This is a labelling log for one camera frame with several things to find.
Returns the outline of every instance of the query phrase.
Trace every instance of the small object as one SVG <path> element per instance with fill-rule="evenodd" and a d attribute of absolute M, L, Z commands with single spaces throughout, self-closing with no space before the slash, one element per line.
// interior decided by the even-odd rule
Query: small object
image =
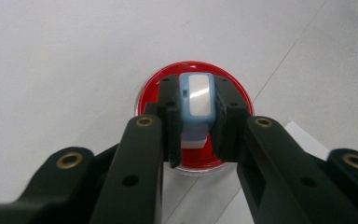
<path fill-rule="evenodd" d="M 179 76 L 182 148 L 203 148 L 216 118 L 214 81 L 210 73 L 183 73 Z"/>
<path fill-rule="evenodd" d="M 146 81 L 135 104 L 135 115 L 143 115 L 147 103 L 155 103 L 158 101 L 158 86 L 161 80 L 171 75 L 176 75 L 180 78 L 186 73 L 213 74 L 214 78 L 221 77 L 222 81 L 230 81 L 234 85 L 234 88 L 240 93 L 241 98 L 248 105 L 249 113 L 251 115 L 254 114 L 250 97 L 235 77 L 215 65 L 187 61 L 173 63 L 163 67 Z M 194 148 L 182 147 L 181 157 L 182 163 L 175 169 L 175 171 L 178 171 L 178 173 L 183 175 L 209 174 L 221 170 L 224 167 L 224 163 L 218 160 L 213 154 L 212 142 L 209 134 L 203 148 L 195 150 Z"/>

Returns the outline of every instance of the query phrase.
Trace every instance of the white surface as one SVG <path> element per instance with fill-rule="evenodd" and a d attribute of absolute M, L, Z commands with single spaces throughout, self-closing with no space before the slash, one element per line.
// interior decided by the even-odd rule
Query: white surface
<path fill-rule="evenodd" d="M 0 1 L 0 202 L 51 153 L 117 143 L 142 84 L 183 60 L 227 70 L 256 114 L 358 149 L 358 0 Z M 232 174 L 203 178 L 216 186 L 205 194 L 195 177 L 165 177 L 170 223 L 196 211 L 214 223 L 239 189 Z M 176 192 L 221 194 L 196 207 Z M 187 205 L 172 213 L 171 199 Z"/>
<path fill-rule="evenodd" d="M 290 121 L 286 124 L 284 129 L 292 135 L 304 151 L 321 160 L 327 160 L 330 150 L 300 128 L 294 121 Z"/>
<path fill-rule="evenodd" d="M 217 220 L 217 224 L 238 224 L 238 223 L 246 223 L 252 224 L 254 223 L 252 219 L 252 214 L 249 209 L 249 205 L 246 202 L 245 195 L 243 194 L 243 190 L 240 189 L 232 199 L 231 203 L 228 205 L 225 212 L 222 216 Z"/>
<path fill-rule="evenodd" d="M 205 75 L 191 75 L 188 78 L 189 110 L 191 116 L 211 115 L 211 91 L 209 78 Z"/>

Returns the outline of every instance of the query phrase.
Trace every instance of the red lid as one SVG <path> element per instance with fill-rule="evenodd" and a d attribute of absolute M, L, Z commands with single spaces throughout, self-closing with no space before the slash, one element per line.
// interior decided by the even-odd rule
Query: red lid
<path fill-rule="evenodd" d="M 216 67 L 209 63 L 201 63 L 201 62 L 180 62 L 173 63 L 168 65 L 153 75 L 146 82 L 144 87 L 142 88 L 137 105 L 137 115 L 142 115 L 145 111 L 145 105 L 147 102 L 156 102 L 158 100 L 158 82 L 169 75 L 177 74 L 180 75 L 182 73 L 187 72 L 204 72 L 204 73 L 212 73 L 214 75 L 224 77 L 230 80 L 237 91 L 241 94 L 243 100 L 249 106 L 249 113 L 251 115 L 254 114 L 254 109 L 252 106 L 252 102 L 246 93 L 243 86 L 235 79 L 232 75 L 230 75 L 225 70 Z M 215 155 L 212 153 L 212 143 L 210 136 L 208 135 L 208 139 L 204 148 L 201 149 L 185 149 L 182 148 L 182 164 L 181 166 L 187 167 L 190 169 L 211 169 L 223 164 L 220 160 L 218 160 Z"/>

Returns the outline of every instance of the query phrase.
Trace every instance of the red container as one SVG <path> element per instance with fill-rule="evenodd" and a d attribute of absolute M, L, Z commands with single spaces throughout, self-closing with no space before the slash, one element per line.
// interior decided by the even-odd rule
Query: red container
<path fill-rule="evenodd" d="M 243 100 L 249 106 L 249 113 L 251 115 L 254 114 L 254 109 L 252 106 L 252 102 L 246 93 L 243 86 L 228 72 L 225 70 L 216 67 L 209 63 L 201 63 L 201 62 L 180 62 L 173 63 L 168 65 L 153 75 L 149 80 L 145 83 L 142 88 L 136 106 L 136 114 L 142 115 L 145 111 L 145 105 L 147 102 L 156 102 L 158 99 L 158 83 L 161 79 L 168 75 L 177 74 L 180 76 L 182 73 L 188 72 L 204 72 L 204 73 L 212 73 L 214 75 L 224 77 L 230 80 L 238 92 L 241 94 Z M 182 148 L 182 164 L 179 169 L 184 171 L 189 171 L 191 173 L 200 172 L 204 173 L 210 170 L 214 170 L 215 168 L 220 167 L 223 164 L 220 160 L 218 160 L 215 155 L 212 153 L 212 144 L 210 136 L 208 135 L 207 142 L 204 148 L 201 149 L 186 149 Z"/>

